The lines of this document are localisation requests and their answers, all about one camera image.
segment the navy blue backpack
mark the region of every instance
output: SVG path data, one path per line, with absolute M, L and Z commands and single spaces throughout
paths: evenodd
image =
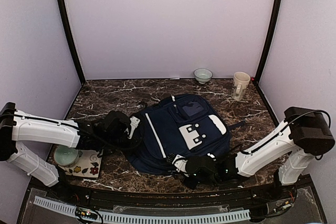
M 134 116 L 141 120 L 142 127 L 133 136 L 143 142 L 132 153 L 126 153 L 126 157 L 140 172 L 175 173 L 176 167 L 166 160 L 170 154 L 188 158 L 229 152 L 228 126 L 199 95 L 171 96 Z

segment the white wall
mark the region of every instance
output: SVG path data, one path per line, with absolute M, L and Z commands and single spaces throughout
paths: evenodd
M 0 0 L 0 107 L 62 119 L 80 82 L 65 39 L 57 0 Z M 46 157 L 49 145 L 27 145 Z M 16 223 L 29 177 L 0 162 L 0 220 Z
M 274 0 L 66 0 L 87 79 L 254 75 Z
M 323 109 L 336 137 L 336 0 L 282 0 L 261 87 L 280 120 L 290 106 Z M 336 147 L 308 172 L 336 223 Z

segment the black frame post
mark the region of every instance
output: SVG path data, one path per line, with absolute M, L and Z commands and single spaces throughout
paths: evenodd
M 259 83 L 261 75 L 263 74 L 263 70 L 265 68 L 265 64 L 266 64 L 267 57 L 269 54 L 269 49 L 272 44 L 273 35 L 274 35 L 274 31 L 275 31 L 275 27 L 276 27 L 278 15 L 279 15 L 279 10 L 280 10 L 280 3 L 281 3 L 281 0 L 274 0 L 274 3 L 273 3 L 273 10 L 271 14 L 271 19 L 269 21 L 269 26 L 268 26 L 268 31 L 266 35 L 263 52 L 261 54 L 257 73 L 254 78 L 257 83 Z
M 65 6 L 65 1 L 64 0 L 57 0 L 57 2 L 58 2 L 58 8 L 59 8 L 59 12 L 60 12 L 60 15 L 61 15 L 62 23 L 63 23 L 65 36 L 67 38 L 67 42 L 68 42 L 68 46 L 69 46 L 69 49 L 70 49 L 71 57 L 72 57 L 72 60 L 74 62 L 73 64 L 75 65 L 80 83 L 83 85 L 86 80 L 85 80 L 85 76 L 84 76 L 82 67 L 80 65 L 80 61 L 79 61 L 78 54 L 77 54 L 76 47 L 75 47 L 74 38 L 72 37 L 72 32 L 71 32 L 70 22 L 69 22 L 69 19 L 68 19 L 68 14 L 67 14 L 66 6 Z

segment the white mug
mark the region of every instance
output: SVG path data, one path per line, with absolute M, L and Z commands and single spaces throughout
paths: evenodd
M 244 72 L 235 72 L 233 75 L 233 87 L 232 87 L 232 98 L 236 101 L 243 99 L 245 91 L 248 84 L 250 83 L 251 77 Z

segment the marble tabletop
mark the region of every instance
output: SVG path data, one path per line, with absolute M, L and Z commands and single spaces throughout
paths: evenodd
M 274 129 L 274 124 L 252 84 L 242 101 L 235 101 L 230 97 L 232 84 L 231 79 L 213 79 L 207 84 L 199 84 L 193 79 L 87 81 L 67 119 L 93 120 L 111 110 L 131 115 L 143 108 L 139 105 L 140 102 L 152 105 L 172 94 L 192 93 L 206 98 L 228 125 L 245 119 L 247 123 L 244 126 L 232 130 L 230 147 L 242 143 L 247 148 L 268 135 Z M 285 158 L 283 156 L 266 165 L 255 176 L 234 188 L 272 183 L 273 173 L 284 163 Z M 53 162 L 52 155 L 48 161 Z M 73 185 L 136 193 L 199 193 L 228 189 L 228 186 L 198 185 L 195 190 L 190 190 L 182 185 L 179 176 L 139 173 L 119 151 L 103 157 L 98 179 L 68 179 Z

